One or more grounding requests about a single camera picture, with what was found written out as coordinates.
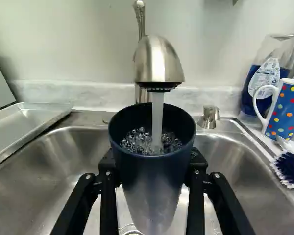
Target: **dish soap bottle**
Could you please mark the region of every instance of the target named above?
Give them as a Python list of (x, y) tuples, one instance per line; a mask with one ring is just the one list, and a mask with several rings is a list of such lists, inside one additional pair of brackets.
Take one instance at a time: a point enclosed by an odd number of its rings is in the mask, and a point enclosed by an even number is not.
[[(263, 85), (277, 85), (287, 78), (294, 63), (294, 34), (267, 35), (247, 75), (241, 100), (243, 113), (256, 116), (253, 108), (255, 91)], [(264, 89), (257, 96), (257, 107), (264, 116), (272, 103), (272, 91)]]

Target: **faucet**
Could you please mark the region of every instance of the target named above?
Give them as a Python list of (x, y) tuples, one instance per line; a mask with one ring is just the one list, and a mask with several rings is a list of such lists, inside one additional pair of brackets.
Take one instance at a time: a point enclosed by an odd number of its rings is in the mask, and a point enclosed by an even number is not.
[(145, 35), (145, 3), (133, 4), (139, 29), (134, 53), (135, 102), (150, 102), (150, 92), (169, 92), (185, 81), (181, 62), (171, 43), (160, 36)]
[(203, 116), (200, 117), (197, 124), (205, 129), (214, 129), (216, 120), (220, 120), (219, 108), (213, 105), (205, 105), (203, 107)]

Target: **sink basin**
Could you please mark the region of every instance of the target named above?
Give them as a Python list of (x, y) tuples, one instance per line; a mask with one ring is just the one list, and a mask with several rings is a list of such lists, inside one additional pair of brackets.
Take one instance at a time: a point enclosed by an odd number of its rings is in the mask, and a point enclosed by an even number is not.
[[(0, 164), (0, 235), (49, 234), (79, 177), (98, 174), (98, 162), (109, 148), (107, 125), (98, 121), (101, 113), (96, 121), (82, 115), (70, 115)], [(214, 130), (198, 129), (194, 146), (207, 159), (207, 172), (226, 176), (256, 234), (294, 235), (294, 194), (281, 186), (251, 135), (225, 119)], [(122, 188), (116, 191), (119, 226), (125, 231), (132, 220)], [(185, 234), (188, 193), (183, 186), (166, 234)], [(207, 196), (205, 213), (206, 234), (221, 235)], [(99, 235), (99, 215), (100, 196), (85, 235)]]

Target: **mug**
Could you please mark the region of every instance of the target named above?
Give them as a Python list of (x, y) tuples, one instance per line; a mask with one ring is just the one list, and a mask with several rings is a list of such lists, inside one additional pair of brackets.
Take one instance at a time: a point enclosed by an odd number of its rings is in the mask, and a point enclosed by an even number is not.
[[(260, 92), (273, 91), (272, 104), (266, 118), (257, 108), (256, 100)], [(277, 86), (264, 85), (256, 90), (253, 106), (263, 128), (262, 133), (276, 140), (276, 135), (289, 140), (294, 135), (294, 79), (283, 78)]]

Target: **navy blue cup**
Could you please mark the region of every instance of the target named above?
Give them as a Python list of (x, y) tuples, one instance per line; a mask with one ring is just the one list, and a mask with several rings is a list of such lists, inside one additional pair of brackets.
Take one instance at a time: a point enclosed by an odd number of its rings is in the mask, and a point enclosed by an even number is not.
[(174, 132), (183, 146), (156, 156), (133, 154), (120, 147), (126, 134), (139, 127), (152, 129), (151, 103), (135, 104), (117, 112), (109, 123), (109, 140), (135, 226), (144, 234), (163, 234), (173, 221), (196, 125), (183, 109), (164, 104), (163, 129)]

